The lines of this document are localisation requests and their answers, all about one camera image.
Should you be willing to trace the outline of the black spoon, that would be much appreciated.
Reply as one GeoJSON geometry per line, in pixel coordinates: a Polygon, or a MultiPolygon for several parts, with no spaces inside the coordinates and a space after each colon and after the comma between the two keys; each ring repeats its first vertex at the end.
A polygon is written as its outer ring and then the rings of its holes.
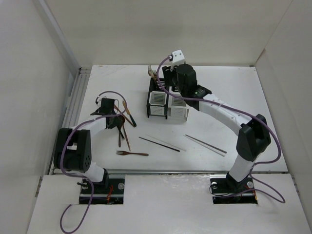
{"type": "Polygon", "coordinates": [[[121,140],[124,139],[124,136],[118,135],[118,146],[121,147],[121,140]]]}

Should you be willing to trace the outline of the silver fork green handle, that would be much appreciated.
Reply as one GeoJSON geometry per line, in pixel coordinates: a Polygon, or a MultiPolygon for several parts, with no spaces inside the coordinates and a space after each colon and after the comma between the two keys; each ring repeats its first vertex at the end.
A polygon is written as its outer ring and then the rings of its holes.
{"type": "Polygon", "coordinates": [[[152,76],[154,83],[157,85],[158,81],[157,81],[157,74],[156,74],[156,70],[151,70],[150,71],[150,75],[152,76]]]}

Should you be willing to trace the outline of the copper fork long handle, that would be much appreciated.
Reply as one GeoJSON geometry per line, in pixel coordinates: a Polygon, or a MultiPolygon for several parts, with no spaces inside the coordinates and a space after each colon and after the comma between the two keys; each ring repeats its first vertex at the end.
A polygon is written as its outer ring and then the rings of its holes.
{"type": "Polygon", "coordinates": [[[150,71],[151,71],[151,70],[152,70],[151,65],[148,65],[148,67],[147,67],[148,75],[152,78],[152,76],[150,75],[150,71]]]}

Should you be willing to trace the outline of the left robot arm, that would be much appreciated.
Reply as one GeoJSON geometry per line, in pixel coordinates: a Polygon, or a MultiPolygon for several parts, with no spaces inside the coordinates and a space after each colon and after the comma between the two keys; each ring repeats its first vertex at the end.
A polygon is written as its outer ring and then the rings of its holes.
{"type": "Polygon", "coordinates": [[[115,100],[102,98],[99,107],[91,113],[85,123],[58,131],[54,150],[54,167],[75,176],[92,181],[93,189],[104,193],[109,188],[106,169],[92,160],[92,138],[103,130],[117,129],[122,138],[123,116],[117,116],[115,100]]]}

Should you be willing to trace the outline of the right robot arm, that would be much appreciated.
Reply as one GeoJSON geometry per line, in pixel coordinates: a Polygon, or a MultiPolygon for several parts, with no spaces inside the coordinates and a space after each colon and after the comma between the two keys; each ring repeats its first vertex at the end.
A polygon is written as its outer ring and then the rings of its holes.
{"type": "Polygon", "coordinates": [[[238,155],[223,180],[228,193],[237,193],[243,188],[255,160],[271,143],[265,117],[258,114],[252,118],[223,103],[197,83],[196,72],[189,64],[164,66],[162,72],[165,85],[177,89],[187,105],[210,115],[237,135],[238,155]]]}

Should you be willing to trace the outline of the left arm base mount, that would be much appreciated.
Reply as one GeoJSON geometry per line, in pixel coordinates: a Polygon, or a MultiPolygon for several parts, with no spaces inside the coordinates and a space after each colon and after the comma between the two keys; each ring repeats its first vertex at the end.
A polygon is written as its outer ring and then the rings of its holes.
{"type": "MultiPolygon", "coordinates": [[[[80,186],[80,195],[78,203],[87,205],[91,197],[91,184],[86,179],[78,182],[80,186]]],[[[122,176],[110,177],[107,172],[104,173],[102,182],[93,182],[94,192],[92,205],[122,205],[124,202],[125,178],[122,176]]]]}

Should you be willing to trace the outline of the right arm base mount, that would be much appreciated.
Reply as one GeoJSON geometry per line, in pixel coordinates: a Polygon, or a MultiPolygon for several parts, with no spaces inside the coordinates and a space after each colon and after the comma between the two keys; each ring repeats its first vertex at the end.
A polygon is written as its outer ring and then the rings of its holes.
{"type": "Polygon", "coordinates": [[[210,178],[209,191],[213,204],[258,204],[254,183],[250,177],[237,182],[229,175],[210,178]]]}

